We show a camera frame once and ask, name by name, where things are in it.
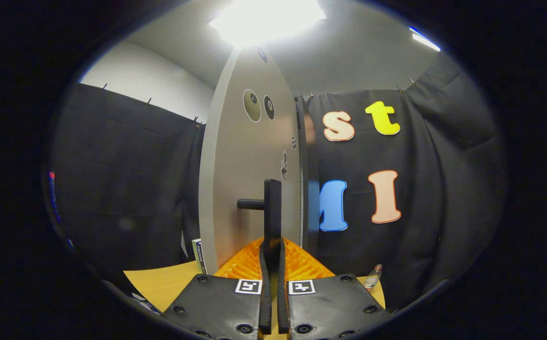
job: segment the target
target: bottle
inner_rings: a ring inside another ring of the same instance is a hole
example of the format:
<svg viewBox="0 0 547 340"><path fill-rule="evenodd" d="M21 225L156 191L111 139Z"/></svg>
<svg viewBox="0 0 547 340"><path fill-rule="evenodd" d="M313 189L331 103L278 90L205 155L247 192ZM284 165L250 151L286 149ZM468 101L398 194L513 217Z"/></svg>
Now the bottle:
<svg viewBox="0 0 547 340"><path fill-rule="evenodd" d="M379 282L380 277L383 275L382 270L383 265L377 264L376 267L374 267L374 270L370 274L368 274L366 282L363 284L368 292L371 291Z"/></svg>

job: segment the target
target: table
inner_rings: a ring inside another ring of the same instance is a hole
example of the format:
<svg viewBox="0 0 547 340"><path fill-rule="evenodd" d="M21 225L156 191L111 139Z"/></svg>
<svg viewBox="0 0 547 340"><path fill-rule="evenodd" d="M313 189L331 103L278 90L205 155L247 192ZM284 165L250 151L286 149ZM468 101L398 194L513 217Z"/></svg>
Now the table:
<svg viewBox="0 0 547 340"><path fill-rule="evenodd" d="M196 261L146 271L124 271L126 277L141 295L162 312L175 301L189 281L199 273L201 272ZM357 280L363 284L366 281L366 276L358 276ZM381 282L372 289L370 294L382 308L386 308ZM278 299L276 295L272 297L271 334L265 335L265 340L286 340L286 334L278 334Z"/></svg>

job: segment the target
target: black fabric backdrop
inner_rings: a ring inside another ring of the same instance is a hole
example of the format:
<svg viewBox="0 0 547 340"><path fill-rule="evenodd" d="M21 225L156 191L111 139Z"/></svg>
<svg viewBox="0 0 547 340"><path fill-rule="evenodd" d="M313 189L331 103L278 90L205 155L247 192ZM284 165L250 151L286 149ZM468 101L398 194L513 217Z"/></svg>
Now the black fabric backdrop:
<svg viewBox="0 0 547 340"><path fill-rule="evenodd" d="M77 84L53 136L57 228L105 280L135 291L122 271L194 259L204 125Z"/></svg>
<svg viewBox="0 0 547 340"><path fill-rule="evenodd" d="M379 133L364 109L393 106L401 131ZM438 54L416 86L299 98L316 128L320 185L347 183L348 228L319 233L317 258L334 273L363 276L383 264L388 310L402 308L445 278L456 278L487 246L504 208L508 178L498 125L472 80ZM330 142L323 115L346 111L355 136ZM396 170L401 218L375 224L368 175Z"/></svg>
<svg viewBox="0 0 547 340"><path fill-rule="evenodd" d="M317 258L336 274L367 275L383 264L388 310L470 267L493 236L507 190L497 124L472 80L440 53L416 84L297 98L314 119L320 185L347 183L349 226L320 231ZM400 133L374 128L364 109L376 101L394 107ZM351 115L355 136L330 142L321 118L339 110ZM132 291L122 271L194 260L204 125L78 84L54 136L60 233L106 280ZM401 218L375 224L368 175L381 170L398 172Z"/></svg>

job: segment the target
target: circular sticker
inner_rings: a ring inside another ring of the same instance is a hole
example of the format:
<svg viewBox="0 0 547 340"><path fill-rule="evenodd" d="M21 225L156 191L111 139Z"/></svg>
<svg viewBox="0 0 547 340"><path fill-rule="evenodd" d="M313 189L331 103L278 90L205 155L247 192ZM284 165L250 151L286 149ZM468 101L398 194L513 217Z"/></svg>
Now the circular sticker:
<svg viewBox="0 0 547 340"><path fill-rule="evenodd" d="M265 103L265 113L267 113L267 117L269 117L270 120L273 120L273 118L275 118L275 109L273 108L271 97L266 95L263 102Z"/></svg>
<svg viewBox="0 0 547 340"><path fill-rule="evenodd" d="M261 120L261 104L256 93L250 89L244 91L244 110L252 123L258 123Z"/></svg>

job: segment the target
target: screw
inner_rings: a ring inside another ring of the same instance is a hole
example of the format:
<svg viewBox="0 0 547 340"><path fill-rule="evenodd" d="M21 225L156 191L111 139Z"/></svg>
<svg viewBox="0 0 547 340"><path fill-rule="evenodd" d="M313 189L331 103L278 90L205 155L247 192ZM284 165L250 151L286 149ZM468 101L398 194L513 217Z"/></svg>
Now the screw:
<svg viewBox="0 0 547 340"><path fill-rule="evenodd" d="M210 338L210 334L206 333L205 331L197 331L196 334L204 336L205 338Z"/></svg>
<svg viewBox="0 0 547 340"><path fill-rule="evenodd" d="M377 310L378 308L376 308L376 306L368 306L363 311L368 314L372 314L373 312L376 312Z"/></svg>
<svg viewBox="0 0 547 340"><path fill-rule="evenodd" d="M239 325L237 327L237 330L244 334L250 334L252 333L252 326L251 325Z"/></svg>
<svg viewBox="0 0 547 340"><path fill-rule="evenodd" d="M354 331L346 331L346 332L340 334L338 337L339 337L339 338L344 338L345 336L351 335L351 334L353 334L353 333L355 333L355 332L354 332Z"/></svg>
<svg viewBox="0 0 547 340"><path fill-rule="evenodd" d="M299 325L299 327L296 328L296 332L300 334L309 333L311 331L310 325Z"/></svg>

